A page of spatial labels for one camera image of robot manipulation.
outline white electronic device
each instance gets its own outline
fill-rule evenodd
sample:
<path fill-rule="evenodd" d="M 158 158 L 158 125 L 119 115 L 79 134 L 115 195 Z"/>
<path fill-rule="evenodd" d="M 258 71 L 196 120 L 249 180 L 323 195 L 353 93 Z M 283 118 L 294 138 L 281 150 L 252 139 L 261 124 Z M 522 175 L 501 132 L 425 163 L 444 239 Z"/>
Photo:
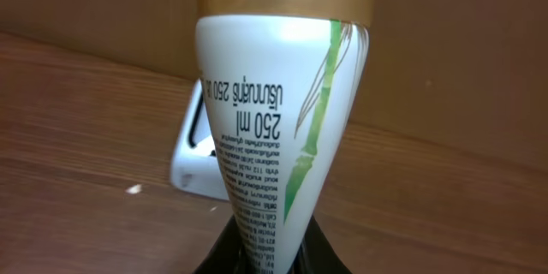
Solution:
<path fill-rule="evenodd" d="M 199 80 L 194 86 L 171 159 L 171 183 L 185 192 L 229 199 L 217 164 Z"/>

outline white bottle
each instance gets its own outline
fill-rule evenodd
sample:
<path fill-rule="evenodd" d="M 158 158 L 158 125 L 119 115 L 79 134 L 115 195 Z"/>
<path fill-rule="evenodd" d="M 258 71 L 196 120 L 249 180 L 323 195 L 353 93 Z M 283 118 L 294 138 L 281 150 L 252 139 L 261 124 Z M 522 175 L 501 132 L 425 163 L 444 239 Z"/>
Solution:
<path fill-rule="evenodd" d="M 371 7 L 200 0 L 205 105 L 256 273 L 285 274 L 293 264 L 360 81 Z"/>

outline wooden table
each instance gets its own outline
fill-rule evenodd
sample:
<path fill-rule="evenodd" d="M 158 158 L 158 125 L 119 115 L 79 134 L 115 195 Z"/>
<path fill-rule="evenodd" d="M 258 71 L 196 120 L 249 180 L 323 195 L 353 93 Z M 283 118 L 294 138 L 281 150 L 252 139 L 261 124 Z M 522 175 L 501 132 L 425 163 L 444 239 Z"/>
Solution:
<path fill-rule="evenodd" d="M 0 272 L 192 272 L 231 214 L 169 184 L 193 83 L 0 34 Z M 355 273 L 545 273 L 547 200 L 541 170 L 350 123 L 315 215 Z"/>

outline green bamboo stalk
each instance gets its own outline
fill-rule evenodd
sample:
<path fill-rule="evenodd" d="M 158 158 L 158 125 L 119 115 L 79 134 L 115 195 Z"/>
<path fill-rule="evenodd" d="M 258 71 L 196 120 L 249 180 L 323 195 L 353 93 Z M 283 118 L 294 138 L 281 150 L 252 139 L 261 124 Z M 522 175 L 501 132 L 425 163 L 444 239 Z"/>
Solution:
<path fill-rule="evenodd" d="M 330 47 L 327 51 L 327 60 L 325 62 L 325 76 L 320 90 L 319 99 L 314 108 L 312 123 L 308 130 L 307 142 L 301 149 L 301 155 L 297 158 L 291 175 L 289 176 L 288 184 L 285 188 L 285 213 L 283 221 L 288 218 L 289 210 L 295 201 L 295 196 L 301 188 L 301 184 L 305 179 L 308 171 L 312 168 L 316 154 L 318 154 L 318 137 L 322 128 L 327 111 L 327 104 L 331 94 L 331 84 L 335 75 L 335 68 L 339 51 L 341 49 L 341 22 L 331 21 L 331 39 Z"/>

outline paint chip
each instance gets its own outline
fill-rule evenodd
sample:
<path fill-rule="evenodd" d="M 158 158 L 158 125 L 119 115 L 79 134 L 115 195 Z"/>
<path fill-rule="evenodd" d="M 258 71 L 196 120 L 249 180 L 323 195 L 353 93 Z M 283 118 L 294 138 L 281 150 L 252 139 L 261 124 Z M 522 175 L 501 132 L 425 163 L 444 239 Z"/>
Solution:
<path fill-rule="evenodd" d="M 131 188 L 126 189 L 128 194 L 138 194 L 143 190 L 143 186 L 140 184 L 133 185 Z"/>

